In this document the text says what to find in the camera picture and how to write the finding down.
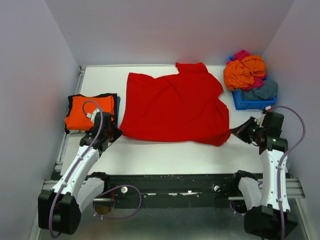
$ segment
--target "red shirt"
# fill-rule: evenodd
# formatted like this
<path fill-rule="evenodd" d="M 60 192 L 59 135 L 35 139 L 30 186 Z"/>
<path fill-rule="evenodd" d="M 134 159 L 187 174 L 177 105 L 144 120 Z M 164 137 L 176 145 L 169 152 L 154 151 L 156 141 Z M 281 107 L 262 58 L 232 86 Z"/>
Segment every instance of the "red shirt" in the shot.
<path fill-rule="evenodd" d="M 220 146 L 230 137 L 220 82 L 203 63 L 177 63 L 179 73 L 153 78 L 130 73 L 120 129 L 133 139 L 195 141 Z"/>

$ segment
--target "white wall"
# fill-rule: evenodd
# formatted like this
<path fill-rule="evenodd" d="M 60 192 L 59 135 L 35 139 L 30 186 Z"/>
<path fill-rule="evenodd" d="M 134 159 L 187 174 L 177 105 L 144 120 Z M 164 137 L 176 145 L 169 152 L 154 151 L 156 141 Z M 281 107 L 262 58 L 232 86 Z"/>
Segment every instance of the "white wall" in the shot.
<path fill-rule="evenodd" d="M 0 239 L 26 240 L 79 68 L 43 0 L 0 7 Z"/>
<path fill-rule="evenodd" d="M 320 226 L 320 1 L 296 0 L 264 58 L 279 83 L 278 103 L 294 108 L 307 127 L 305 140 L 289 155 L 290 171 L 299 177 L 314 225 Z M 287 111 L 283 134 L 290 145 L 301 136 L 297 118 Z"/>
<path fill-rule="evenodd" d="M 293 0 L 46 0 L 80 65 L 225 64 L 263 54 Z"/>

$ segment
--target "white table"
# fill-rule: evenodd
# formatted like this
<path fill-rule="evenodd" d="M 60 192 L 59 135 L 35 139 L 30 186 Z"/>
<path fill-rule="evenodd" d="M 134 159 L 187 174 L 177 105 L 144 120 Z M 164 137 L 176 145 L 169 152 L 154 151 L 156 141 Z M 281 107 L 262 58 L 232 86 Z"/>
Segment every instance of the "white table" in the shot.
<path fill-rule="evenodd" d="M 230 127 L 234 128 L 250 116 L 258 117 L 260 111 L 235 109 L 232 94 L 223 83 L 224 66 L 207 66 L 222 84 L 220 96 L 230 115 Z M 121 124 L 126 106 L 126 88 L 129 73 L 148 74 L 152 77 L 177 74 L 173 65 L 116 65 L 87 67 L 80 94 L 96 96 L 117 93 L 121 97 L 118 125 Z M 63 175 L 73 161 L 83 135 L 71 135 L 62 157 Z M 261 173 L 262 164 L 258 148 L 248 145 L 233 135 L 220 147 L 195 142 L 149 142 L 120 137 L 108 148 L 91 168 L 92 172 L 109 175 L 179 175 L 179 174 L 230 174 L 237 170 Z"/>

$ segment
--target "blue basket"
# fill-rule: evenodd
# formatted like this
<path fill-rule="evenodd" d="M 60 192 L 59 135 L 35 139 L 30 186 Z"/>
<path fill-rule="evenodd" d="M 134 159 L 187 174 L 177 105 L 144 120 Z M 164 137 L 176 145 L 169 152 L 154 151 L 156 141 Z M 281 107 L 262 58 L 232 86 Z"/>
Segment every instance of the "blue basket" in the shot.
<path fill-rule="evenodd" d="M 234 59 L 233 56 L 229 56 L 229 61 L 232 61 Z M 232 97 L 234 101 L 235 109 L 237 110 L 246 110 L 246 109 L 264 109 L 268 106 L 275 105 L 277 102 L 277 97 L 274 96 L 271 100 L 265 100 L 265 101 L 244 101 L 241 97 L 240 91 L 235 90 L 232 91 Z"/>

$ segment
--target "folded orange shirt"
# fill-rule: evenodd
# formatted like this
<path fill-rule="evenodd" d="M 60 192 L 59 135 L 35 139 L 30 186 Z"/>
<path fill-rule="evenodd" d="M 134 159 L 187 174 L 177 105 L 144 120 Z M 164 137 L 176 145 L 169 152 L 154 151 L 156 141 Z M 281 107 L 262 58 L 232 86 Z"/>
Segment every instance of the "folded orange shirt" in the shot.
<path fill-rule="evenodd" d="M 110 94 L 106 97 L 86 97 L 82 95 L 72 96 L 71 110 L 68 116 L 64 119 L 66 129 L 88 131 L 94 126 L 93 122 L 84 114 L 82 110 L 82 106 L 87 100 L 96 101 L 102 108 L 103 112 L 108 112 L 114 115 L 115 98 Z M 95 109 L 97 109 L 97 106 L 93 102 L 88 102 L 84 106 L 85 112 L 89 114 L 91 114 Z"/>
<path fill-rule="evenodd" d="M 252 86 L 254 77 L 265 75 L 266 65 L 259 55 L 246 56 L 241 61 L 230 61 L 223 70 L 224 84 L 229 90 Z"/>

